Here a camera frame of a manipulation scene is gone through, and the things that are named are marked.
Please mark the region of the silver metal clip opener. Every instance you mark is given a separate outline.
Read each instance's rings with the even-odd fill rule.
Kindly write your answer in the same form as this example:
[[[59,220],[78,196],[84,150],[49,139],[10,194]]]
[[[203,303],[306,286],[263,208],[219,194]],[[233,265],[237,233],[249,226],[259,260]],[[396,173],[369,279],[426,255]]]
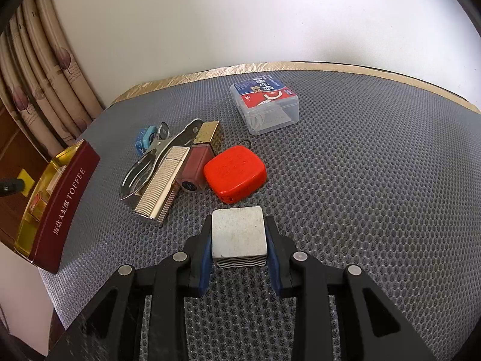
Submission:
[[[121,182],[120,200],[128,205],[137,202],[168,151],[172,147],[191,146],[203,123],[202,119],[196,118],[173,136],[170,135],[166,122],[155,126],[155,131],[148,135],[149,147],[130,167]]]

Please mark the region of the white cube block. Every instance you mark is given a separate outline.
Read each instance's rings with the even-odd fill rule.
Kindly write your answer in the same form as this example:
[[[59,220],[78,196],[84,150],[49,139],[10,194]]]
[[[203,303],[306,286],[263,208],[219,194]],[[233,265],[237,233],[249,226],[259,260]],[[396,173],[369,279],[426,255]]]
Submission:
[[[220,269],[264,267],[268,242],[260,206],[216,209],[211,219],[211,254]]]

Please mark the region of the maroon gold lipstick tube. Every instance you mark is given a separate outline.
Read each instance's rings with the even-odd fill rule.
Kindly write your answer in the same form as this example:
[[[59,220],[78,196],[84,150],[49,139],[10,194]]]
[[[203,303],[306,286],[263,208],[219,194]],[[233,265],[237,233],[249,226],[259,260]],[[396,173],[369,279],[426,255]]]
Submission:
[[[193,140],[187,160],[177,178],[178,184],[186,192],[204,191],[207,181],[205,165],[221,152],[223,130],[219,121],[204,122]]]

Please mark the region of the blue round tally counter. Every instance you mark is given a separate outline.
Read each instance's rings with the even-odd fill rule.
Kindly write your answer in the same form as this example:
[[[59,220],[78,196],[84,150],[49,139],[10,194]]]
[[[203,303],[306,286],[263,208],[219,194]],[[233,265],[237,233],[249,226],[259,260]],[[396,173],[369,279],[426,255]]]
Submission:
[[[134,147],[139,156],[142,156],[149,150],[152,141],[155,139],[157,134],[157,127],[155,125],[149,125],[143,128],[137,135],[134,143]]]

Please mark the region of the red square plastic case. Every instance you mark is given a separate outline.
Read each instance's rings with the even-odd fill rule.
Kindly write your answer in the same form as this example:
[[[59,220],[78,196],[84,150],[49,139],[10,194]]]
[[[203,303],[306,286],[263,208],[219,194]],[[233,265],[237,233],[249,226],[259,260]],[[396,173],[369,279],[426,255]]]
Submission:
[[[236,145],[223,151],[204,166],[210,189],[227,205],[233,205],[255,191],[268,178],[262,160],[245,146]]]

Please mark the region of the clear plastic floss box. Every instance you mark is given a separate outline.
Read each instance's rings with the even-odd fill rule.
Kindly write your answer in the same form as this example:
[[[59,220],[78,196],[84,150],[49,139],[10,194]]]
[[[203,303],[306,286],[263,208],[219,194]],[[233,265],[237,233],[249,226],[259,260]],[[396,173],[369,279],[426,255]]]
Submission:
[[[299,122],[299,97],[269,74],[234,83],[231,97],[251,135],[261,135]]]

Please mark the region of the red toffee tin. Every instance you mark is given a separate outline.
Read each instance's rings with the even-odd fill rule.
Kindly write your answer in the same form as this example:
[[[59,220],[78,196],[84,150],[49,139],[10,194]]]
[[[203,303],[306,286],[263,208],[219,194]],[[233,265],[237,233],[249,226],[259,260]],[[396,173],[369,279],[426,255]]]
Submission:
[[[72,219],[99,162],[85,139],[51,159],[26,205],[16,253],[42,270],[58,272]]]

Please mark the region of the grey mesh table mat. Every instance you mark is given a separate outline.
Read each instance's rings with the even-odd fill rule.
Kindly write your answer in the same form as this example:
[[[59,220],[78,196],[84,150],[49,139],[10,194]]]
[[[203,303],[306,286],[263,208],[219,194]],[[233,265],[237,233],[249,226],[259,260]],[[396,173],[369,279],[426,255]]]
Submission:
[[[121,181],[148,125],[172,133],[193,119],[221,124],[223,147],[248,144],[267,182],[245,200],[326,265],[362,267],[439,360],[480,318],[480,115],[380,77],[275,73],[299,97],[299,121],[253,136],[231,98],[243,75],[172,86],[115,103],[84,132],[100,163],[72,220],[60,269],[41,277],[70,325],[123,264],[150,267],[179,251],[222,207],[211,191],[181,192],[166,221],[134,214]]]

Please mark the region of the yellow black door stopper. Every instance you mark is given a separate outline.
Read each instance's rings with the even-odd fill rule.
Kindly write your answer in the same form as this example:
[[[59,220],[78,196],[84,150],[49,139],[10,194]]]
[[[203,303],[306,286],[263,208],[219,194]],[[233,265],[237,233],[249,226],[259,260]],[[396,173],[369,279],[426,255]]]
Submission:
[[[34,185],[33,178],[25,169],[22,169],[16,178],[2,178],[0,180],[0,196],[6,197],[20,193],[28,197]]]

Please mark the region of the brown wooden door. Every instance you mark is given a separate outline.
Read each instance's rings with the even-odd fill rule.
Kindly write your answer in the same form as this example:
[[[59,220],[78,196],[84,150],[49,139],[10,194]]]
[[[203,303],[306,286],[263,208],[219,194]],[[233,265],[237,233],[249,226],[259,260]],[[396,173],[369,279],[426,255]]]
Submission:
[[[15,249],[20,222],[35,184],[47,166],[46,160],[20,130],[1,104],[1,243]]]

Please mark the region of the beige patterned curtain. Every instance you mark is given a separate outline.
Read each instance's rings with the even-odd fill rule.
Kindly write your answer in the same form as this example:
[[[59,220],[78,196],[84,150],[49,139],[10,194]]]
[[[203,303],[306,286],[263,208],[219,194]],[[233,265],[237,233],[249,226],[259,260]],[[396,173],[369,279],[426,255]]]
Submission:
[[[1,105],[48,157],[75,144],[103,111],[53,0],[10,0],[1,13]]]

